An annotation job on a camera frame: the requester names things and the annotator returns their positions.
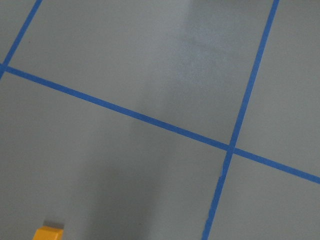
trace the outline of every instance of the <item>gray surface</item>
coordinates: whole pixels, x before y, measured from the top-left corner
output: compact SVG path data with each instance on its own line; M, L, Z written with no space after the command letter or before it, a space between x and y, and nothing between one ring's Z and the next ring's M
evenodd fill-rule
M5 73L0 239L200 239L225 152Z
M233 156L210 240L315 240L320 185Z
M317 176L319 12L319 1L280 1L237 143Z
M0 0L0 63L15 41L34 0Z
M229 143L271 3L44 1L11 66Z

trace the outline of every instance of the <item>floor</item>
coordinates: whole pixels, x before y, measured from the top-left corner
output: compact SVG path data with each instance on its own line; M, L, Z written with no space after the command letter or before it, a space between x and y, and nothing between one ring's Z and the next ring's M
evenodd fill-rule
M319 11L0 1L0 239L318 239Z

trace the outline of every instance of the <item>orange box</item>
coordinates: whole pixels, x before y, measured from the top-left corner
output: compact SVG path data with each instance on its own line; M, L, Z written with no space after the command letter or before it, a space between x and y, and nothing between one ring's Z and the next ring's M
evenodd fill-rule
M33 240L61 240L63 233L63 229L43 226L35 232Z

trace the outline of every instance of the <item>orange block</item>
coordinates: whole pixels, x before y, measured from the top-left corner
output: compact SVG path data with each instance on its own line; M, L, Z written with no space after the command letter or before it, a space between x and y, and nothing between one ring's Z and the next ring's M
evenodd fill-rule
M63 229L43 226L35 232L33 240L61 240L63 233Z

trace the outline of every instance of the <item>yellow-orange object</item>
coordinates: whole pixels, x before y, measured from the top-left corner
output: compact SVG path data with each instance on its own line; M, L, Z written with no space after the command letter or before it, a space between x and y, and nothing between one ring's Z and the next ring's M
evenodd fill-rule
M33 240L61 240L63 233L63 229L43 226L35 232Z

